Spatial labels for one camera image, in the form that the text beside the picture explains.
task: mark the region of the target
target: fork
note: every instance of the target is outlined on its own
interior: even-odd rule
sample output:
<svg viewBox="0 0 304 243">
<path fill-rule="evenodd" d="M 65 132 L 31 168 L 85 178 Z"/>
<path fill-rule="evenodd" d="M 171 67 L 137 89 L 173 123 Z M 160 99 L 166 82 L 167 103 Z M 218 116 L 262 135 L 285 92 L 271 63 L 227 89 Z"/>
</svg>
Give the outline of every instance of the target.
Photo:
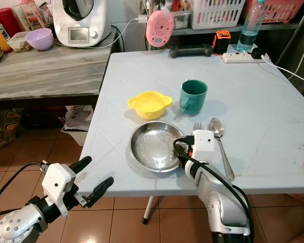
<svg viewBox="0 0 304 243">
<path fill-rule="evenodd" d="M 196 121 L 193 128 L 194 128 L 194 130 L 201 130 L 202 129 L 202 123 L 200 121 Z"/>
</svg>

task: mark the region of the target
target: black cable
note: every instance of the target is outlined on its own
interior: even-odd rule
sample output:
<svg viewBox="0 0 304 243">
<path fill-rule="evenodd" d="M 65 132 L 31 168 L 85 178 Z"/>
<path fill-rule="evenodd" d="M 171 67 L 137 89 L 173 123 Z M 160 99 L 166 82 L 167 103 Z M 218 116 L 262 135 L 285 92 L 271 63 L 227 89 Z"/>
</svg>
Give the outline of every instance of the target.
<svg viewBox="0 0 304 243">
<path fill-rule="evenodd" d="M 144 35 L 144 44 L 145 44 L 145 49 L 148 51 L 148 49 L 147 49 L 147 44 L 146 44 L 146 38 L 145 38 L 145 35 Z"/>
<path fill-rule="evenodd" d="M 2 211 L 2 212 L 0 212 L 0 216 L 3 215 L 3 214 L 11 213 L 11 212 L 16 211 L 16 210 L 20 210 L 20 209 L 9 209 L 9 210 Z"/>
<path fill-rule="evenodd" d="M 114 25 L 111 25 L 111 26 L 114 27 L 117 30 L 117 32 L 120 34 L 120 36 L 122 38 L 122 42 L 123 42 L 123 52 L 125 52 L 124 39 L 123 39 L 121 31 L 116 26 L 114 26 Z"/>
<path fill-rule="evenodd" d="M 236 185 L 232 185 L 232 187 L 233 187 L 234 189 L 237 189 L 237 190 L 243 195 L 245 201 L 247 202 L 248 208 L 251 208 L 251 207 L 250 207 L 250 203 L 249 203 L 249 199 L 247 198 L 247 195 L 244 193 L 244 191 L 243 191 L 240 187 L 238 187 L 238 186 L 236 186 Z"/>
<path fill-rule="evenodd" d="M 31 166 L 31 165 L 40 165 L 40 162 L 30 162 L 27 163 L 25 165 L 23 165 L 10 179 L 9 181 L 7 181 L 3 187 L 0 189 L 0 195 L 2 194 L 2 192 L 6 189 L 6 187 L 13 181 L 13 179 L 26 167 Z"/>
<path fill-rule="evenodd" d="M 199 165 L 200 167 L 202 167 L 204 170 L 206 170 L 207 172 L 209 172 L 212 176 L 214 176 L 217 180 L 219 180 L 234 196 L 235 198 L 239 201 L 239 203 L 241 204 L 241 206 L 243 207 L 248 221 L 249 221 L 249 226 L 250 226 L 250 236 L 251 236 L 251 242 L 254 241 L 254 226 L 253 226 L 253 221 L 252 221 L 252 217 L 251 217 L 251 213 L 249 211 L 248 206 L 244 203 L 244 201 L 242 200 L 242 198 L 238 195 L 238 193 L 234 190 L 237 189 L 239 192 L 242 191 L 241 188 L 234 186 L 231 187 L 222 177 L 220 177 L 217 173 L 215 173 L 214 171 L 212 171 L 210 168 L 208 168 L 207 166 L 205 166 L 204 164 L 200 163 L 198 160 L 190 157 L 189 155 L 179 151 L 176 149 L 176 143 L 177 142 L 184 142 L 184 138 L 178 138 L 176 140 L 173 141 L 173 148 L 174 150 L 182 157 L 184 157 L 187 160 L 190 160 L 192 162 L 194 162 L 195 164 Z"/>
</svg>

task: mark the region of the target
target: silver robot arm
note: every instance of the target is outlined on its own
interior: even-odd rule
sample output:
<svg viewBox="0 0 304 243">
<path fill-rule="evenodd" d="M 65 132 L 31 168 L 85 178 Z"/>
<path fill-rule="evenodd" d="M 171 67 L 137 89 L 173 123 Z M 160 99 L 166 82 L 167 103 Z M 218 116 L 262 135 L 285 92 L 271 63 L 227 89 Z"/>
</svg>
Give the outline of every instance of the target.
<svg viewBox="0 0 304 243">
<path fill-rule="evenodd" d="M 193 136 L 190 140 L 190 144 L 193 144 L 191 158 L 204 164 L 232 187 L 231 181 L 209 164 L 214 153 L 214 134 L 207 130 L 195 130 Z M 213 243 L 252 243 L 248 218 L 237 198 L 198 164 L 186 160 L 183 167 L 186 175 L 194 181 L 197 195 L 206 206 Z M 235 191 L 247 205 L 244 196 L 238 190 Z"/>
<path fill-rule="evenodd" d="M 42 182 L 45 196 L 33 197 L 20 210 L 0 220 L 0 243 L 34 243 L 58 217 L 64 218 L 77 205 L 92 207 L 113 184 L 109 177 L 100 183 L 89 196 L 81 196 L 74 184 L 75 175 L 91 161 L 89 156 L 70 167 L 60 164 L 41 164 L 45 177 Z"/>
</svg>

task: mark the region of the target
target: table leg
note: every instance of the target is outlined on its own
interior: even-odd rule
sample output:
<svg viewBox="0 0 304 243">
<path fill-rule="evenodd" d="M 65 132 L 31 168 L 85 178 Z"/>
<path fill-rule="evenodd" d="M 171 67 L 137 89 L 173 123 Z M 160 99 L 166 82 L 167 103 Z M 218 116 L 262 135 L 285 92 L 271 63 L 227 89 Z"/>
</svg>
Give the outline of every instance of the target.
<svg viewBox="0 0 304 243">
<path fill-rule="evenodd" d="M 142 224 L 147 224 L 147 219 L 148 219 L 148 215 L 150 213 L 150 210 L 152 208 L 153 200 L 154 200 L 154 196 L 150 196 L 150 198 L 148 199 L 148 203 L 147 203 L 147 206 L 146 206 L 144 217 L 142 219 Z"/>
</svg>

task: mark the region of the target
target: marble countertop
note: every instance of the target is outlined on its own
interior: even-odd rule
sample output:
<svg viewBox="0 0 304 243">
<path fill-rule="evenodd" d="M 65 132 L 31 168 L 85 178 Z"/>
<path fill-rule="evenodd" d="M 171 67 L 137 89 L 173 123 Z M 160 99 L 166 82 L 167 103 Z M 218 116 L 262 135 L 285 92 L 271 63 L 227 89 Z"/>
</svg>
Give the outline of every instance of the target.
<svg viewBox="0 0 304 243">
<path fill-rule="evenodd" d="M 111 34 L 99 46 L 110 44 Z M 0 60 L 0 101 L 98 95 L 111 47 L 70 48 L 5 54 Z"/>
</svg>

